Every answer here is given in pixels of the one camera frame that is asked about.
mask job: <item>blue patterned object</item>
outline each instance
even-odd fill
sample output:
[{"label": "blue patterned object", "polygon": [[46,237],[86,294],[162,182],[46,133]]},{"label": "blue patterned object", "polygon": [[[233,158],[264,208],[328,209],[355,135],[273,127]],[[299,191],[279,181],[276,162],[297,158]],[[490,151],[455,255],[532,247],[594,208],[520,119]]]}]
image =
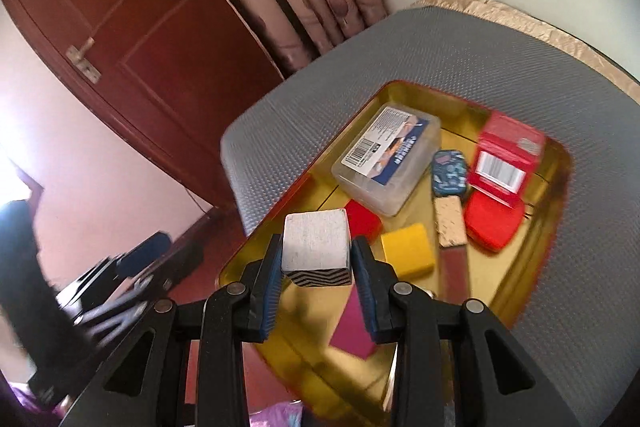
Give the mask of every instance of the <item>blue patterned object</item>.
[{"label": "blue patterned object", "polygon": [[431,161],[431,183],[435,196],[461,196],[466,191],[466,162],[462,152],[442,150]]}]

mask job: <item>floor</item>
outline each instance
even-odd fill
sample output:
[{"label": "floor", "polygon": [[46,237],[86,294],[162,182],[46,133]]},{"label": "floor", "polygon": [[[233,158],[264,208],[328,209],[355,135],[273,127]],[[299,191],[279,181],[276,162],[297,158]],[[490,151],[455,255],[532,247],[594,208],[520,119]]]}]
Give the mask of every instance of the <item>floor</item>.
[{"label": "floor", "polygon": [[[216,222],[210,227],[210,232],[207,232],[207,237],[204,239],[202,265],[170,293],[171,298],[178,304],[209,297],[217,289],[218,274],[245,241],[242,222],[237,212],[218,216],[215,219]],[[257,412],[280,401],[296,399],[271,374],[269,367],[251,344],[242,346],[242,354],[249,412]],[[197,343],[193,343],[187,373],[187,403],[195,402],[197,364],[198,346]]]}]

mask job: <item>door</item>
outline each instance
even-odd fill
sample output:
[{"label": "door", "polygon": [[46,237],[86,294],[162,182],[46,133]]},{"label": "door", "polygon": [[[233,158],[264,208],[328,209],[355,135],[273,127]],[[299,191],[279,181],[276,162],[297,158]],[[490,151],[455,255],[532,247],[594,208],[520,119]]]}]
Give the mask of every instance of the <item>door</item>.
[{"label": "door", "polygon": [[[220,138],[281,77],[226,0],[3,1],[102,121],[205,200],[233,205]],[[83,45],[98,80],[66,56]]]}]

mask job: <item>textured gray surface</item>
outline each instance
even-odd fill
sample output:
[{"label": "textured gray surface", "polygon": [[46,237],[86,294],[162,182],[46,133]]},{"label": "textured gray surface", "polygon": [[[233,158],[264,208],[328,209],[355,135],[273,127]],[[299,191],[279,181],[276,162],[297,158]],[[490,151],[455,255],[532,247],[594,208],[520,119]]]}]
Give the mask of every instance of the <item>textured gray surface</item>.
[{"label": "textured gray surface", "polygon": [[396,78],[504,111],[571,153],[558,237],[514,334],[581,424],[599,425],[640,363],[640,107],[578,60],[445,9],[387,18],[292,76],[225,133],[223,164],[245,228]]}]

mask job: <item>wooden door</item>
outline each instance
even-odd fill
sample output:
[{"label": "wooden door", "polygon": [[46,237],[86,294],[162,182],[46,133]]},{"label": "wooden door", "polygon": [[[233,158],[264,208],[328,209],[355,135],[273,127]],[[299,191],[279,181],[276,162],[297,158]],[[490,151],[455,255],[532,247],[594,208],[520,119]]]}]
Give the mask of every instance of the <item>wooden door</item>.
[{"label": "wooden door", "polygon": [[[220,138],[281,77],[225,0],[3,1],[102,121],[205,200],[233,204]],[[89,38],[96,84],[65,56]]]}]

